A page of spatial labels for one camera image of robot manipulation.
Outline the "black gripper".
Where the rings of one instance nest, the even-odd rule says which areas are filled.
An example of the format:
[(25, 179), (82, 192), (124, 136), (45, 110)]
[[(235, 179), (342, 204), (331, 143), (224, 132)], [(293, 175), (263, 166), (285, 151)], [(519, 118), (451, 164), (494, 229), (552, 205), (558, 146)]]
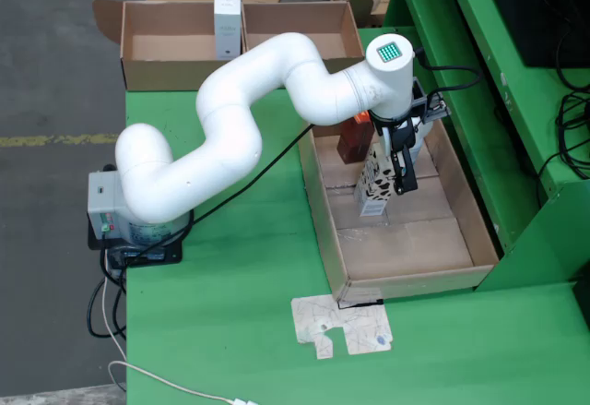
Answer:
[(386, 118), (371, 111), (371, 120), (383, 152), (390, 151), (394, 168), (394, 190), (398, 195), (418, 188), (410, 149), (415, 145), (415, 126), (412, 114), (408, 112), (399, 118)]

